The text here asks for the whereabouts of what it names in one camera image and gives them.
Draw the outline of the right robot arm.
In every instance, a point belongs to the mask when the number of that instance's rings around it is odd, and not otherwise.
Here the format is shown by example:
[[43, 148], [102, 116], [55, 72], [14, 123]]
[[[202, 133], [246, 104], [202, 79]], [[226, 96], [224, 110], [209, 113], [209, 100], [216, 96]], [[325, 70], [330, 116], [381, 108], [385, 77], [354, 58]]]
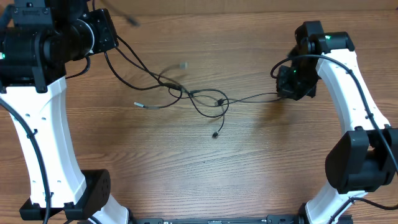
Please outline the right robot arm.
[[346, 32], [306, 21], [295, 31], [287, 60], [271, 70], [280, 97], [314, 97], [322, 80], [338, 113], [342, 137], [325, 159], [326, 184], [296, 215], [269, 215], [268, 223], [351, 223], [346, 210], [397, 174], [397, 130], [375, 104]]

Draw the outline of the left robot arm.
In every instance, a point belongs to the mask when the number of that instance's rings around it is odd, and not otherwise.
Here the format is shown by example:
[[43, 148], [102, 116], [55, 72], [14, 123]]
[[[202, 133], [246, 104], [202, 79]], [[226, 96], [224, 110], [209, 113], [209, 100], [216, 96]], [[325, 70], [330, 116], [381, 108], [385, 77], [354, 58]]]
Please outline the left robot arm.
[[25, 221], [131, 223], [105, 169], [83, 170], [67, 120], [66, 64], [118, 46], [109, 11], [86, 1], [18, 0], [1, 15], [1, 106], [13, 120], [30, 179]]

